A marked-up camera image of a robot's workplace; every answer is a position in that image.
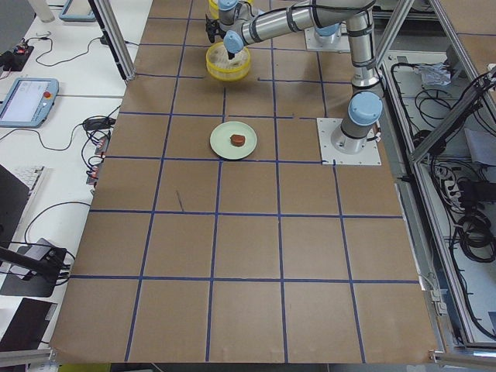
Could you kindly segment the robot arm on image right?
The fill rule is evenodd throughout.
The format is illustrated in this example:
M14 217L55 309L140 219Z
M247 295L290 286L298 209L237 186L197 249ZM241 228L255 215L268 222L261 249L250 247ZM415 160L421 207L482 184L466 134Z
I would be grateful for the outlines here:
M371 91L380 82L376 72L374 44L374 1L301 1L286 8L263 12L245 1L219 1L217 19L206 19L210 42L223 40L230 59L244 47L265 40L314 28L320 33L346 24L354 69L353 93L347 114L331 135L340 153L358 154L367 135L383 112L379 96Z

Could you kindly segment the metal base plate arm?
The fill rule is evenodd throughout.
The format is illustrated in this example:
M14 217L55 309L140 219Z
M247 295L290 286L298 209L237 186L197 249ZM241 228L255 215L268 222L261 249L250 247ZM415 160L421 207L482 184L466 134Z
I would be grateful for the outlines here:
M320 35L311 27L305 30L306 49L317 52L349 53L350 43L345 22L339 24L339 28L330 36Z
M317 118L317 133L323 165L380 166L381 157L374 129L366 137L352 139L341 130L341 118Z

